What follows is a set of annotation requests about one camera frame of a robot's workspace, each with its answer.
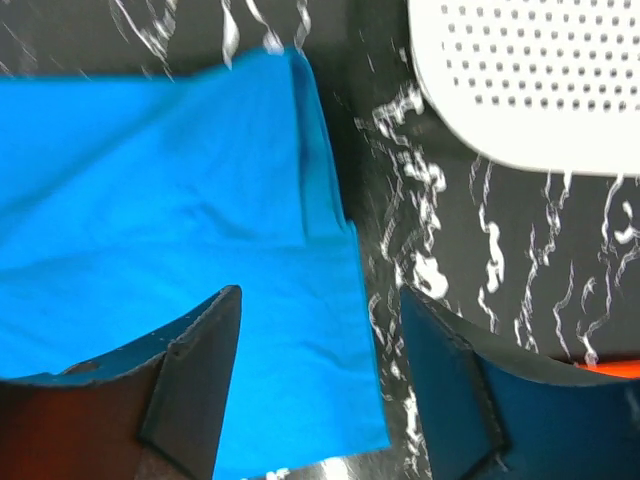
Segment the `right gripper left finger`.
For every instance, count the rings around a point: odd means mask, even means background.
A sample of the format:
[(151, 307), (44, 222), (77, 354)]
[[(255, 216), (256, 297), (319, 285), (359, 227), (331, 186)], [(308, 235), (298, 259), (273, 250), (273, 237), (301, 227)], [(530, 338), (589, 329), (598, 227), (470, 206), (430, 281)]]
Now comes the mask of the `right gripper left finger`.
[(1, 384), (5, 479), (208, 479), (236, 357), (242, 292), (60, 374)]

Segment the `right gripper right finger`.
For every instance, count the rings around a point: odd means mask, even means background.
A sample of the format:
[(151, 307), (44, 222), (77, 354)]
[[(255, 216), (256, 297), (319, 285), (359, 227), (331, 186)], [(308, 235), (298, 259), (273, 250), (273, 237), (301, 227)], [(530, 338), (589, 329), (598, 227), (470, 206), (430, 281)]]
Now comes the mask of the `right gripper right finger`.
[(412, 287), (400, 304), (433, 478), (638, 478), (638, 380), (527, 351)]

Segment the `blue t shirt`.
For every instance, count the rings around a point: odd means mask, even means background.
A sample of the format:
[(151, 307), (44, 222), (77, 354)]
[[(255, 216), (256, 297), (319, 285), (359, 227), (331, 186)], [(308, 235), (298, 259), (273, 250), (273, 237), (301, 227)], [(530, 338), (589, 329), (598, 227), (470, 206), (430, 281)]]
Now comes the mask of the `blue t shirt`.
[(1, 83), (1, 374), (242, 291), (214, 475), (389, 446), (356, 227), (293, 49), (191, 77)]

